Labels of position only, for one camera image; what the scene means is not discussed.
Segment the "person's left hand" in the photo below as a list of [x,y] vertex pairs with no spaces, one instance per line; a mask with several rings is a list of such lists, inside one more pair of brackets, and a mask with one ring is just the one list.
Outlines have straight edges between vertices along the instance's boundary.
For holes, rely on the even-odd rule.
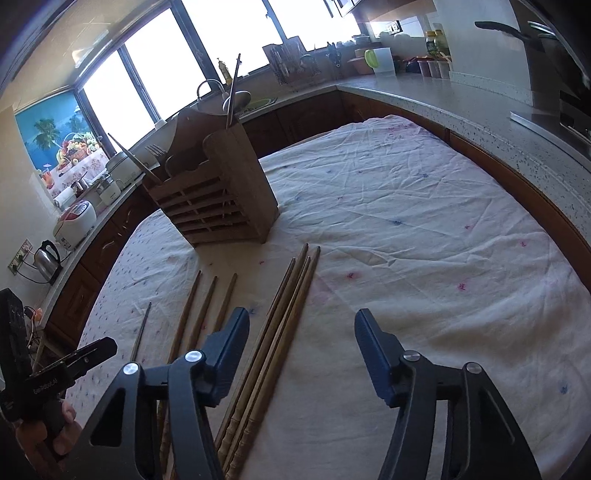
[[[67,455],[77,442],[82,427],[76,421],[77,413],[67,401],[61,402],[61,409],[65,425],[53,440],[53,450],[58,455]],[[25,456],[31,463],[44,461],[42,448],[46,447],[47,429],[44,423],[21,423],[16,429],[16,439]]]

